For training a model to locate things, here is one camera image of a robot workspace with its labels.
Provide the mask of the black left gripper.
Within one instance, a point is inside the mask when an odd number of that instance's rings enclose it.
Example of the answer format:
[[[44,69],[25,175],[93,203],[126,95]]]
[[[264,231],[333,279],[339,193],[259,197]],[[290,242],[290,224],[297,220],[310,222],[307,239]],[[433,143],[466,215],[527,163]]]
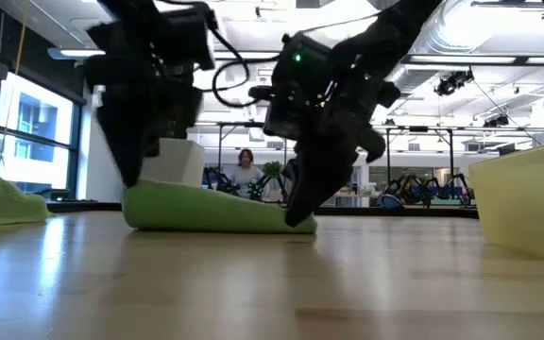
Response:
[[[174,84],[142,59],[100,55],[87,59],[87,85],[99,98],[96,119],[120,178],[135,185],[152,141],[176,135]]]

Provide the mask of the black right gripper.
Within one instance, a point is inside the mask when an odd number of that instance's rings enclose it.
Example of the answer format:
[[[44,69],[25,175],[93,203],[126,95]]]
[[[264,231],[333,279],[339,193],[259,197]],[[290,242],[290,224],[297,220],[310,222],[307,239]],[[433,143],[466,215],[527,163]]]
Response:
[[[317,81],[305,85],[301,94],[297,176],[284,217],[290,227],[296,227],[319,205],[352,183],[358,147],[366,151],[367,163],[385,152],[383,136],[369,124],[376,108],[375,79]],[[333,145],[323,156],[315,145],[305,143],[314,140]]]

